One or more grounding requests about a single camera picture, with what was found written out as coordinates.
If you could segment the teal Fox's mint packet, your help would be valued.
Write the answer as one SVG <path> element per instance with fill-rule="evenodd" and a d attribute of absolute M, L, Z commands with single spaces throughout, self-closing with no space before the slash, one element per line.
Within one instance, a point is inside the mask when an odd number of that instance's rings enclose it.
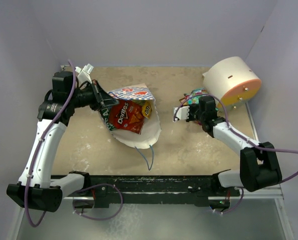
<path fill-rule="evenodd" d="M 189 99 L 184 103 L 184 105 L 191 105 L 191 104 L 198 104 L 199 98 L 202 96 L 202 94 L 207 94 L 207 90 L 202 88 L 197 88 L 191 91 L 191 93 L 184 93 L 184 97 L 186 97 L 186 100 Z"/>

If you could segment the red Doritos bag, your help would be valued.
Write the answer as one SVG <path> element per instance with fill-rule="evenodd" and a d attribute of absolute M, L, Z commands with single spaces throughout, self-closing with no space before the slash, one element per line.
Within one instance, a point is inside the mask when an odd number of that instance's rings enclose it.
<path fill-rule="evenodd" d="M 140 134 L 144 124 L 142 107 L 131 100 L 119 100 L 119 104 L 111 108 L 109 122 L 116 129 Z"/>

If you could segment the blue checkered paper bag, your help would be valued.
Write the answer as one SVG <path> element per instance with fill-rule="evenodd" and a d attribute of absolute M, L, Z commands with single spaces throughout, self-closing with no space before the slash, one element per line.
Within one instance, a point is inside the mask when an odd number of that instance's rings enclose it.
<path fill-rule="evenodd" d="M 100 116 L 114 139 L 134 148 L 150 171 L 154 163 L 153 145 L 161 134 L 156 99 L 144 84 L 125 86 L 108 92 L 118 104 L 100 110 Z"/>

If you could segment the yellow candy snack packet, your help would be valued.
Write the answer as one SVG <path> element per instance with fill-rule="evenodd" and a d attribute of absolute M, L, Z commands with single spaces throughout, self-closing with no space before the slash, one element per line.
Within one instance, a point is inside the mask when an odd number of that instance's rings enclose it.
<path fill-rule="evenodd" d="M 179 100 L 179 102 L 182 104 L 186 100 L 186 97 L 183 97 Z"/>

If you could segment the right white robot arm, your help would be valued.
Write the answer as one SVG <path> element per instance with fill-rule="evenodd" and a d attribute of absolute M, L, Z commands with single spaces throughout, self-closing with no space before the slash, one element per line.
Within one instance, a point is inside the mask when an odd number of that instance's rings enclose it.
<path fill-rule="evenodd" d="M 239 156 L 239 170 L 225 170 L 215 175 L 217 180 L 211 183 L 215 195 L 224 195 L 229 187 L 254 192 L 282 181 L 274 146 L 269 142 L 258 142 L 236 130 L 226 118 L 218 115 L 213 97 L 200 97 L 199 103 L 188 105 L 186 111 L 187 122 L 199 122 L 206 133 Z"/>

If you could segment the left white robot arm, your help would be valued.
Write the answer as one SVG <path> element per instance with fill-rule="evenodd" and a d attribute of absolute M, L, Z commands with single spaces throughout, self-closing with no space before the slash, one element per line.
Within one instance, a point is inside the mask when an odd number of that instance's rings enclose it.
<path fill-rule="evenodd" d="M 39 106 L 36 138 L 26 167 L 16 184 L 9 184 L 7 195 L 25 209 L 55 212 L 63 198 L 77 192 L 91 192 L 90 176 L 73 171 L 51 181 L 51 172 L 61 138 L 75 109 L 93 111 L 118 105 L 118 100 L 104 91 L 96 80 L 78 86 L 75 73 L 60 71 L 52 77 L 52 89 Z"/>

